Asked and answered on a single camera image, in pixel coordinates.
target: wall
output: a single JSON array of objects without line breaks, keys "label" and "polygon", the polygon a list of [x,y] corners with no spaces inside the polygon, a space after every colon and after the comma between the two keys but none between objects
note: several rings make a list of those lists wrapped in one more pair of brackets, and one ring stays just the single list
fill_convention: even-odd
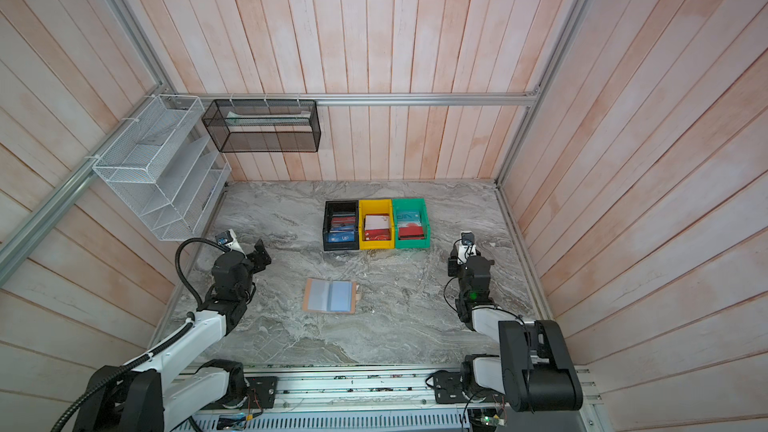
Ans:
[{"label": "wall", "polygon": [[[128,0],[179,91],[524,92],[572,0]],[[317,154],[229,155],[239,180],[491,178],[514,106],[320,108]]]},{"label": "wall", "polygon": [[596,0],[504,184],[616,430],[768,429],[766,2]]},{"label": "wall", "polygon": [[[0,0],[0,241],[154,87],[104,0]],[[86,191],[0,290],[5,428],[48,430],[97,368],[144,350],[175,247],[102,182]]]}]

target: white wire mesh basket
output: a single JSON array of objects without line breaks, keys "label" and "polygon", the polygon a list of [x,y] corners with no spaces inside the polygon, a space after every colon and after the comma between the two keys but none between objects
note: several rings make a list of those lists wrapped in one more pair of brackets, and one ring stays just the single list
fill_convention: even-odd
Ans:
[{"label": "white wire mesh basket", "polygon": [[160,240],[199,236],[231,171],[208,136],[187,138],[202,113],[198,97],[158,96],[94,166]]}]

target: gray marble surface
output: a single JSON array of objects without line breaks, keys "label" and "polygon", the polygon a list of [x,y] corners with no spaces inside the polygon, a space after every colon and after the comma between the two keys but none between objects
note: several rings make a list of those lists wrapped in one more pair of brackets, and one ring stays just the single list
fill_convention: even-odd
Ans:
[{"label": "gray marble surface", "polygon": [[[322,251],[326,200],[424,197],[432,227],[429,249]],[[489,182],[241,182],[226,190],[211,235],[233,228],[245,252],[259,238],[272,265],[255,276],[256,297],[237,329],[208,348],[211,358],[258,364],[457,364],[498,346],[466,329],[443,301],[446,262],[461,230],[475,233],[492,267],[494,300],[532,316],[512,240]],[[218,251],[201,250],[190,281],[203,293]],[[308,278],[351,280],[362,299],[354,314],[302,311]],[[456,281],[448,286],[453,303]],[[194,310],[184,290],[166,327]]]}]

